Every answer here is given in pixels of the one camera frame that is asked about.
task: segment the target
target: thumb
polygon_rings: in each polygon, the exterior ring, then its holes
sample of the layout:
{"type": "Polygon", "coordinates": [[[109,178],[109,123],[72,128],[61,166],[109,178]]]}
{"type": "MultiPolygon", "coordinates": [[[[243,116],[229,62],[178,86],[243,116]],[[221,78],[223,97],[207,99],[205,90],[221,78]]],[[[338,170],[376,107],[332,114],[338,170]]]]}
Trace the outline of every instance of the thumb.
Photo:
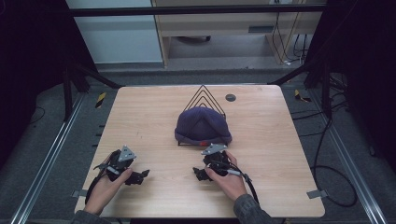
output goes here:
{"type": "Polygon", "coordinates": [[[218,174],[216,174],[215,171],[213,171],[209,167],[205,167],[205,172],[213,180],[216,180],[218,178],[218,174]]]}
{"type": "Polygon", "coordinates": [[[127,168],[113,183],[120,187],[131,176],[132,172],[131,168],[127,168]]]}

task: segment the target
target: wooden table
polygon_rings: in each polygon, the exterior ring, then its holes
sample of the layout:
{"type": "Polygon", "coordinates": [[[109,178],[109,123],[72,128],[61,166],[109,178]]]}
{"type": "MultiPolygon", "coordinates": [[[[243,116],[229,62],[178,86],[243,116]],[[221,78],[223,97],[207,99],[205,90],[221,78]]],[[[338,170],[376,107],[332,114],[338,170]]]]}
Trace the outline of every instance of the wooden table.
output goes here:
{"type": "MultiPolygon", "coordinates": [[[[137,172],[150,169],[142,185],[122,186],[103,217],[234,217],[233,202],[214,182],[198,181],[205,147],[178,146],[178,115],[200,86],[124,87],[118,92],[84,189],[98,174],[92,168],[127,145],[137,172]]],[[[282,91],[278,86],[207,86],[227,116],[233,136],[228,149],[253,180],[261,207],[272,217],[321,217],[320,198],[282,91]],[[236,100],[229,102],[227,94],[236,100]]],[[[76,211],[83,209],[79,198],[76,211]]]]}

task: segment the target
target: purple knit hat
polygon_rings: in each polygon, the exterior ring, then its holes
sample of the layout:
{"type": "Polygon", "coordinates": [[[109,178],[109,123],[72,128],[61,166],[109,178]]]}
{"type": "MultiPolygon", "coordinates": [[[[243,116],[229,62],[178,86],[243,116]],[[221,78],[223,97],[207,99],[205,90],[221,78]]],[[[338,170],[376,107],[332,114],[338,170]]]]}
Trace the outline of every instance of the purple knit hat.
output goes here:
{"type": "Polygon", "coordinates": [[[211,143],[228,145],[233,140],[225,118],[214,109],[201,106],[185,110],[178,116],[175,138],[202,147],[211,143]]]}

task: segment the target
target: gray floor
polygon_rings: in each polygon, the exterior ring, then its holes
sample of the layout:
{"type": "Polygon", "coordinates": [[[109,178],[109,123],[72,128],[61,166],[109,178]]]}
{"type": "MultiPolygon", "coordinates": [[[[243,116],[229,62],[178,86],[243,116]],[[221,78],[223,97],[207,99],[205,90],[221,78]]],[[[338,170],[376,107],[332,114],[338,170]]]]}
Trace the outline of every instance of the gray floor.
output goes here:
{"type": "MultiPolygon", "coordinates": [[[[209,42],[200,39],[174,38],[166,68],[135,69],[129,72],[103,71],[102,75],[124,85],[177,85],[177,84],[229,84],[266,83],[286,75],[299,66],[279,65],[269,50],[265,37],[212,36],[209,42]]],[[[294,78],[282,90],[290,113],[294,118],[309,115],[318,110],[314,103],[296,100],[294,90],[303,97],[313,97],[302,87],[304,74],[294,78]]],[[[29,219],[67,220],[73,216],[77,199],[70,196],[74,189],[80,189],[88,172],[95,145],[99,143],[108,113],[117,94],[102,83],[88,78],[92,87],[83,93],[81,109],[76,121],[64,141],[62,150],[49,173],[41,193],[38,195],[29,219]],[[98,95],[106,92],[101,108],[94,108],[98,95]]],[[[345,101],[344,96],[334,97],[333,104],[345,101]]],[[[63,125],[64,101],[62,86],[42,92],[37,98],[38,108],[31,124],[16,146],[8,164],[0,172],[0,219],[12,218],[26,192],[35,179],[41,163],[46,158],[63,125]]],[[[308,163],[313,164],[320,135],[324,128],[323,119],[314,116],[295,120],[295,127],[301,136],[302,146],[308,163]]],[[[347,151],[356,162],[388,223],[396,223],[396,175],[383,158],[372,157],[364,133],[354,116],[346,107],[333,112],[333,127],[343,138],[347,151]]],[[[346,173],[330,135],[326,133],[320,148],[318,164],[329,165],[346,173]]],[[[320,185],[331,196],[342,203],[352,200],[352,190],[339,175],[327,170],[318,170],[320,185]]],[[[323,199],[326,214],[321,218],[291,218],[291,223],[372,223],[360,202],[352,207],[341,207],[323,199]]]]}

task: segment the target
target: metal bracket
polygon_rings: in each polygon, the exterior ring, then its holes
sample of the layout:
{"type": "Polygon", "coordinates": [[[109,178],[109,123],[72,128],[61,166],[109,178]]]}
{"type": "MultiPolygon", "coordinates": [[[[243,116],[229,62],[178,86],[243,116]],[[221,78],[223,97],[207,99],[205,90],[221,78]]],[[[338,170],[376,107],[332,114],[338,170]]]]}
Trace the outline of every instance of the metal bracket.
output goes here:
{"type": "Polygon", "coordinates": [[[201,152],[201,155],[212,155],[218,151],[222,151],[227,149],[226,145],[217,145],[217,144],[210,144],[210,147],[207,147],[204,151],[201,152]]]}
{"type": "Polygon", "coordinates": [[[72,194],[70,196],[72,196],[73,198],[78,198],[78,197],[86,197],[87,196],[87,190],[85,189],[81,189],[81,190],[73,190],[72,194]]]}
{"type": "Polygon", "coordinates": [[[136,158],[136,155],[126,145],[122,147],[119,161],[129,161],[136,158]]]}
{"type": "Polygon", "coordinates": [[[329,193],[326,191],[326,189],[324,190],[312,190],[306,193],[309,197],[309,199],[314,199],[314,198],[326,198],[329,196],[329,193]]]}

